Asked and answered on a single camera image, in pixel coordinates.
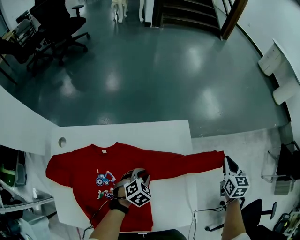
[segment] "staircase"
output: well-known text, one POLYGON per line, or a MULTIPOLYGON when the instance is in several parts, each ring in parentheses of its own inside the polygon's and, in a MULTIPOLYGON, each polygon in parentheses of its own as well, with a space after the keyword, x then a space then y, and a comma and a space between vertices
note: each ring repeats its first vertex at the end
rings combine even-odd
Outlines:
POLYGON ((220 26, 212 0, 161 0, 163 26, 184 25, 208 30, 220 36, 220 26))

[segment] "red sweatshirt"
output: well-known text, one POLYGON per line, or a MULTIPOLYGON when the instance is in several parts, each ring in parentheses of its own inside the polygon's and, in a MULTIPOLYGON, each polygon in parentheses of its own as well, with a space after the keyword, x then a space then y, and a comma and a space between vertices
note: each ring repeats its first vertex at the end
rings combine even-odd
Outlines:
MULTIPOLYGON (((108 148, 90 145, 51 158, 46 176, 73 188, 75 199, 90 219, 101 205, 111 198, 110 191, 122 175, 135 168, 144 168, 150 180, 175 178, 187 173, 201 173, 220 168, 224 152, 203 152, 181 155, 169 152, 143 150, 115 143, 108 148)), ((93 218, 96 227, 108 212, 108 203, 93 218)), ((121 232, 151 231, 153 226, 150 203, 138 208, 131 206, 125 216, 121 232)))

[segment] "black wristband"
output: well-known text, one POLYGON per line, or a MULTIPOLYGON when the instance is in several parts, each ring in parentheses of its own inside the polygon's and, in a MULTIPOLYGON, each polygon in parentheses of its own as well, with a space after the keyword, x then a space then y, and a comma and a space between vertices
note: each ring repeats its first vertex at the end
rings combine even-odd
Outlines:
POLYGON ((121 212, 124 212, 125 214, 127 214, 129 212, 129 208, 123 206, 121 203, 119 203, 118 199, 115 199, 115 198, 109 201, 108 207, 111 210, 113 210, 113 209, 120 210, 121 212))

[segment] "cable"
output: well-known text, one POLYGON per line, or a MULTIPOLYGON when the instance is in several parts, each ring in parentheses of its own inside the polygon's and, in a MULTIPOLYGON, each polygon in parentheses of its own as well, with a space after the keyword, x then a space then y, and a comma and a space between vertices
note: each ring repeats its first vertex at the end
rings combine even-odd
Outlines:
POLYGON ((193 217, 192 217, 192 223, 191 223, 191 226, 189 228, 189 231, 188 231, 188 239, 189 240, 189 236, 190 236, 190 231, 191 231, 191 228, 192 228, 192 225, 193 223, 195 223, 195 226, 194 226, 194 235, 193 235, 193 238, 192 240, 195 240, 195 237, 196 237, 196 213, 197 212, 202 212, 202 211, 215 211, 215 212, 220 212, 222 211, 225 207, 227 207, 229 204, 231 204, 235 199, 229 199, 227 202, 225 202, 225 205, 222 206, 222 207, 218 207, 218 208, 211 208, 211 209, 197 209, 195 211, 193 211, 193 217))
POLYGON ((95 215, 97 213, 99 213, 99 211, 102 209, 102 207, 108 202, 109 200, 107 200, 105 203, 102 204, 102 206, 93 214, 93 216, 90 218, 90 226, 87 227, 84 231, 83 231, 83 236, 82 236, 82 240, 84 240, 84 236, 85 236, 85 232, 88 230, 88 229, 92 229, 94 228, 93 225, 92 225, 92 220, 93 218, 95 217, 95 215))

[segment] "gray floor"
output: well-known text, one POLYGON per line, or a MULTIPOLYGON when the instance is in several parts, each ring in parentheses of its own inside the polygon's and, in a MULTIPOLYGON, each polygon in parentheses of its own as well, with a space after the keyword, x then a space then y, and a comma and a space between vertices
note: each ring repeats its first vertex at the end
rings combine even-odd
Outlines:
POLYGON ((44 62, 35 78, 7 57, 12 70, 1 66, 19 85, 3 75, 0 84, 59 126, 188 119, 191 136, 204 137, 287 123, 257 66, 259 54, 238 29, 221 41, 196 29, 146 28, 138 22, 138 0, 116 24, 110 2, 82 2, 87 53, 74 47, 64 67, 44 62))

